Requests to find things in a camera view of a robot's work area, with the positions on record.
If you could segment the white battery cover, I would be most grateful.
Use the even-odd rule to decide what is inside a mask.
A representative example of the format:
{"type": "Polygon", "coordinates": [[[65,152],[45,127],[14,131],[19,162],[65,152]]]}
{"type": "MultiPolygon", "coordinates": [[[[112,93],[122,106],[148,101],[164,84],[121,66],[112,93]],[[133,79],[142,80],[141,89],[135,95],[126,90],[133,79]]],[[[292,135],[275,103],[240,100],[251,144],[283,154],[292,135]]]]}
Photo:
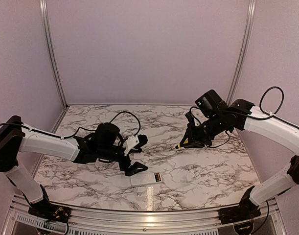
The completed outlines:
{"type": "Polygon", "coordinates": [[[144,154],[143,153],[134,153],[133,154],[133,158],[134,158],[134,160],[142,160],[142,159],[144,159],[144,154]]]}

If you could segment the white remote control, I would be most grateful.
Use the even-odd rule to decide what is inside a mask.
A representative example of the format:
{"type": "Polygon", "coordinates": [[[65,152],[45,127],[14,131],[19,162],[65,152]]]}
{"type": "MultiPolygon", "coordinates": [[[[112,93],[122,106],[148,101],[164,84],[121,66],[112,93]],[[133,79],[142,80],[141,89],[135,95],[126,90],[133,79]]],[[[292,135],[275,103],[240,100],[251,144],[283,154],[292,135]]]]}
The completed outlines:
{"type": "Polygon", "coordinates": [[[162,183],[162,181],[161,182],[155,181],[154,173],[136,174],[130,177],[130,181],[131,181],[131,185],[134,187],[162,183]]]}

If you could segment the yellow handled screwdriver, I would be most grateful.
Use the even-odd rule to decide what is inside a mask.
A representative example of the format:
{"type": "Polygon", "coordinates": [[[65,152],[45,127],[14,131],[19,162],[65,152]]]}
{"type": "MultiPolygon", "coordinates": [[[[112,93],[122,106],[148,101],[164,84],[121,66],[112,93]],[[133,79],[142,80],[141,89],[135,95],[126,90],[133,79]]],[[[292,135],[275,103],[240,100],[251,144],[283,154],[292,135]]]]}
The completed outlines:
{"type": "Polygon", "coordinates": [[[179,144],[175,146],[175,149],[186,148],[188,146],[188,140],[180,141],[179,144]]]}

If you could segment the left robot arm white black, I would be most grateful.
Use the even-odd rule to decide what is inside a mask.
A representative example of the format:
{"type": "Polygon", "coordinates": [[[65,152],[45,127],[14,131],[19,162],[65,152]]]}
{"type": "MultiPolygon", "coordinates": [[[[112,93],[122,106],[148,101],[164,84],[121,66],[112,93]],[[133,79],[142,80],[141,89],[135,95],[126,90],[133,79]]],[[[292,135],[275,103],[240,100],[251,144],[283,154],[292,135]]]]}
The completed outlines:
{"type": "Polygon", "coordinates": [[[23,193],[31,208],[42,217],[50,218],[55,212],[54,206],[44,187],[19,162],[18,153],[50,155],[76,164],[117,162],[125,176],[133,176],[148,167],[139,162],[132,163],[129,155],[142,152],[147,142],[146,135],[123,138],[119,127],[111,122],[99,124],[85,137],[76,134],[65,137],[35,129],[23,123],[20,116],[12,116],[0,124],[0,172],[23,193]]]}

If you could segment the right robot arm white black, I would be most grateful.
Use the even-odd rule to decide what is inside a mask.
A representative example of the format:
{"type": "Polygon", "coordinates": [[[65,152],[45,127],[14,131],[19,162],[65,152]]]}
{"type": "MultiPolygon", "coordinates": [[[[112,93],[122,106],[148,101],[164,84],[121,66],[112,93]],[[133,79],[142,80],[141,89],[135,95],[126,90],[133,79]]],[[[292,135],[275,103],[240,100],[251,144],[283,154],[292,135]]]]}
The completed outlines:
{"type": "Polygon", "coordinates": [[[238,129],[266,137],[294,154],[282,170],[244,193],[235,208],[235,215],[239,219],[246,219],[256,207],[270,198],[299,186],[299,126],[278,117],[276,113],[264,111],[261,105],[256,106],[244,99],[227,105],[215,90],[203,94],[195,104],[195,108],[200,110],[207,120],[197,125],[193,113],[187,112],[187,128],[177,149],[205,146],[213,148],[212,142],[218,134],[228,134],[238,129]]]}

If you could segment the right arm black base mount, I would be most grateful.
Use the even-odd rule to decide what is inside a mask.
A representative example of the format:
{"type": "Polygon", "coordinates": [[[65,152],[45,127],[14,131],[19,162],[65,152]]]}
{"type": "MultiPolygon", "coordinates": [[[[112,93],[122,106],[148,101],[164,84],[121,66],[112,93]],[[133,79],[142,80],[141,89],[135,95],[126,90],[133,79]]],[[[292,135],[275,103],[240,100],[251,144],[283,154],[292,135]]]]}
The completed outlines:
{"type": "Polygon", "coordinates": [[[249,209],[244,206],[233,206],[220,209],[218,214],[221,224],[229,224],[259,217],[261,211],[259,208],[249,209]]]}

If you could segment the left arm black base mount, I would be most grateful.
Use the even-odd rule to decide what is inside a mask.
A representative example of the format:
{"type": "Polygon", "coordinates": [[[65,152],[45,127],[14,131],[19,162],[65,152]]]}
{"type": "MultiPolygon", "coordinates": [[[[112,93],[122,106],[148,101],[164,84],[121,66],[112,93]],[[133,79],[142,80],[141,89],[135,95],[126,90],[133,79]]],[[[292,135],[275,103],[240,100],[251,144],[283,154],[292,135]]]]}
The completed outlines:
{"type": "Polygon", "coordinates": [[[43,210],[30,207],[28,213],[48,221],[67,223],[69,221],[71,208],[51,204],[49,207],[43,210]]]}

